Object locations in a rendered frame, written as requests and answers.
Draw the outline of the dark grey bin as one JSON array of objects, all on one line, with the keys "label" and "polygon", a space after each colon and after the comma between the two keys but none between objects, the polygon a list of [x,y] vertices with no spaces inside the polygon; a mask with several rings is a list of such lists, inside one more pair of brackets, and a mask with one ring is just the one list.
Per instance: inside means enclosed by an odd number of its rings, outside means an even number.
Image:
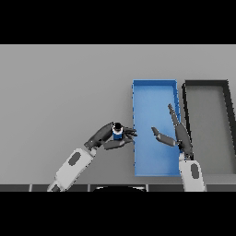
[{"label": "dark grey bin", "polygon": [[185,80],[182,89],[186,128],[202,172],[236,175],[236,120],[229,81]]}]

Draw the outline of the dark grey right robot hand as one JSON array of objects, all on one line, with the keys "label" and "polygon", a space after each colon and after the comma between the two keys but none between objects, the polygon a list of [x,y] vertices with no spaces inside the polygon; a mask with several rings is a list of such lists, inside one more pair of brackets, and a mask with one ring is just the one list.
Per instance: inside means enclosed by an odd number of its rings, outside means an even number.
[{"label": "dark grey right robot hand", "polygon": [[170,147],[177,146],[187,159],[193,160],[194,151],[193,151],[193,145],[192,145],[190,136],[185,126],[178,120],[176,112],[171,106],[171,104],[168,105],[168,109],[170,112],[171,120],[172,120],[174,131],[175,131],[175,138],[162,134],[154,126],[151,127],[153,135],[156,137],[156,139],[159,142],[165,145],[168,145]]}]

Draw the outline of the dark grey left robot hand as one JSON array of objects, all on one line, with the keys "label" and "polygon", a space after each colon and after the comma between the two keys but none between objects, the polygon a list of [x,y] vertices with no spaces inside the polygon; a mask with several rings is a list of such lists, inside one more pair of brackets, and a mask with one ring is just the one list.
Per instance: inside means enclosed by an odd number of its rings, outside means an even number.
[{"label": "dark grey left robot hand", "polygon": [[132,143],[133,137],[137,136],[136,130],[123,126],[123,139],[114,140],[112,135],[112,126],[114,122],[104,125],[99,129],[85,144],[87,150],[104,147],[105,150],[121,148],[125,144]]}]

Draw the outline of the blue bin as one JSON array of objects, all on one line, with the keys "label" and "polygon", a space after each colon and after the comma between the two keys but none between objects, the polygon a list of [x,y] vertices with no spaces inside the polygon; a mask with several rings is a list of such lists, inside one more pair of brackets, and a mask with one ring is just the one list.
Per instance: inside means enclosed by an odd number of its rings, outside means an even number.
[{"label": "blue bin", "polygon": [[159,142],[152,131],[175,139],[170,104],[181,120],[179,94],[175,79],[134,79],[132,84],[135,177],[179,176],[177,146]]}]

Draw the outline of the blue pipe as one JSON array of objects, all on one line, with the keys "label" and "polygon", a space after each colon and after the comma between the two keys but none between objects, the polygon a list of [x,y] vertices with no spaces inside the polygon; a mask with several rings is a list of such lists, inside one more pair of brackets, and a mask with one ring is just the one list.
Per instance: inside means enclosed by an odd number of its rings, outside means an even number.
[{"label": "blue pipe", "polygon": [[112,135],[114,140],[123,139],[123,126],[120,123],[114,123],[112,126]]}]

